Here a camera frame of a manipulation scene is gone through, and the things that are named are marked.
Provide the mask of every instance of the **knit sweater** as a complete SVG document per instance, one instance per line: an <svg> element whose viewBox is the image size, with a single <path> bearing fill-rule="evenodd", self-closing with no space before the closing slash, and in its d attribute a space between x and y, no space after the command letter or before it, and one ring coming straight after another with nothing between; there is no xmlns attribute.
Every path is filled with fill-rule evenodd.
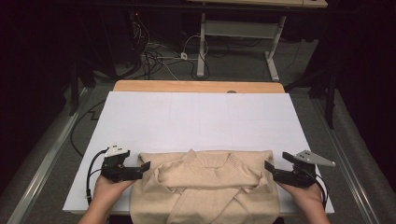
<svg viewBox="0 0 396 224"><path fill-rule="evenodd" d="M140 154L151 161L134 183L134 224L273 223L276 184L263 168L272 151L201 151Z"/></svg>

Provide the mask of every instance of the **table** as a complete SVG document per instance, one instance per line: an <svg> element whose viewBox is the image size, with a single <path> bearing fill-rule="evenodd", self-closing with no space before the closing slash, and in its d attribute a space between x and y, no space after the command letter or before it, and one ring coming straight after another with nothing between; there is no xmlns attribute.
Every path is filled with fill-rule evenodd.
<svg viewBox="0 0 396 224"><path fill-rule="evenodd" d="M224 111L230 116L224 118ZM309 149L290 97L278 83L119 81L107 97L64 211L79 214L87 209L89 164L94 154L113 143L131 150L126 166L135 166L142 151L272 149L276 168L291 170L291 164L281 158L282 151L297 154ZM102 160L98 158L93 170ZM91 186L96 177L92 176ZM281 188L278 191L280 215L297 214L289 194ZM127 189L112 214L128 216L129 200ZM334 212L330 200L326 212Z"/></svg>
<svg viewBox="0 0 396 224"><path fill-rule="evenodd" d="M281 17L289 16L289 15L317 15L317 16L325 16L327 18L337 18L340 16L357 16L362 12L362 7L350 8L348 10L337 9L338 1L333 4L330 8L325 8L323 0L301 0L299 4L296 4L294 0L265 0L267 2L267 6L264 4L257 5L239 5L239 4L201 4L195 5L192 4L192 1L185 2L181 1L179 4L166 4L166 3L140 3L140 2L132 2L132 1L122 1L122 0L104 0L104 1L94 1L94 0L57 0L57 4L60 7L72 8L72 9L98 9L98 8L123 8L123 9L132 9L132 10L142 10L142 11L177 11L177 12L193 12L193 13L226 13L226 14L241 14L241 13L251 13L251 14L266 14L266 15L277 15ZM277 71L275 68L275 64L271 59L271 52L275 52L276 45L273 44L273 49L267 53L266 61L268 62L268 67L270 70L271 77L274 77L274 80L277 78ZM336 66L341 66L339 60L335 60ZM202 74L204 71L205 64L203 60L200 62L199 66L199 74ZM334 68L334 64L330 63L330 68ZM317 79L325 79L326 77L323 75L325 72L318 71L313 74L312 77L302 78L302 80L298 80L296 82L290 83L285 90L290 91L300 85L306 85L307 83L312 84L313 81ZM321 83L314 83L314 86L319 86L319 94L323 94L324 90L321 88L322 86L326 86L329 88L329 94L326 105L326 120L329 123L329 126L332 128L332 104L333 104L333 95L334 95L334 84L330 82L330 84L322 85ZM72 92L75 95L78 95L78 89L72 88ZM311 97L318 98L317 93L311 94Z"/></svg>
<svg viewBox="0 0 396 224"><path fill-rule="evenodd" d="M190 0L192 2L224 3L239 5L258 5L275 7L327 7L325 0ZM272 46L269 51L265 51L265 62L268 64L270 77L273 81L279 81L279 76L274 63L276 46L282 34L286 16L280 17L278 23L257 23L240 21L208 21L206 14L202 13L201 18L201 41L197 65L197 76L203 77L205 72L205 36L242 36L253 38L272 39Z"/></svg>

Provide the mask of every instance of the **white metal frame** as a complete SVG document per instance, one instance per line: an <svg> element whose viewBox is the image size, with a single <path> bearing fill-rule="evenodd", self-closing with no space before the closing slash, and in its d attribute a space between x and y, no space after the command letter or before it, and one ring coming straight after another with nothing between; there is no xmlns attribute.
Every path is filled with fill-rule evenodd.
<svg viewBox="0 0 396 224"><path fill-rule="evenodd" d="M282 34L286 17L280 18L279 23L257 23L257 22L239 22L239 21L207 21L205 13L201 18L201 41L198 57L197 76L203 77L205 73L205 36L206 35L223 35L223 36L242 36L253 38L273 39L270 51L265 51L265 61L268 64L271 79L279 81L279 76L274 63L276 46Z"/></svg>

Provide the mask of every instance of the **wooden edge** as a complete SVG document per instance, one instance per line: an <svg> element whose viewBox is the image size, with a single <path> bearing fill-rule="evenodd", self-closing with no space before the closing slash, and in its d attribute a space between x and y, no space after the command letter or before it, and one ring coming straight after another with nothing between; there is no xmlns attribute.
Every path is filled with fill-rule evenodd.
<svg viewBox="0 0 396 224"><path fill-rule="evenodd" d="M285 93L276 82L120 80L113 91Z"/></svg>
<svg viewBox="0 0 396 224"><path fill-rule="evenodd" d="M272 7L322 7L328 6L326 0L188 0L201 3L243 4Z"/></svg>

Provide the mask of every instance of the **wrist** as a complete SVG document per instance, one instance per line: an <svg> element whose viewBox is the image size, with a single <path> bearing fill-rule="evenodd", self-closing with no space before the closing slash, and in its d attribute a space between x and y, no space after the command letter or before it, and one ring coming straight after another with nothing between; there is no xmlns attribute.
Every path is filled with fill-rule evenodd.
<svg viewBox="0 0 396 224"><path fill-rule="evenodd" d="M97 204L92 201L88 210L85 212L78 224L105 224L107 216L107 210L101 206L97 206Z"/></svg>
<svg viewBox="0 0 396 224"><path fill-rule="evenodd" d="M301 212L309 224L330 224L321 203L313 203L312 206L305 208Z"/></svg>
<svg viewBox="0 0 396 224"><path fill-rule="evenodd" d="M113 208L113 203L101 201L100 199L92 199L88 210L95 212L96 214L108 214Z"/></svg>

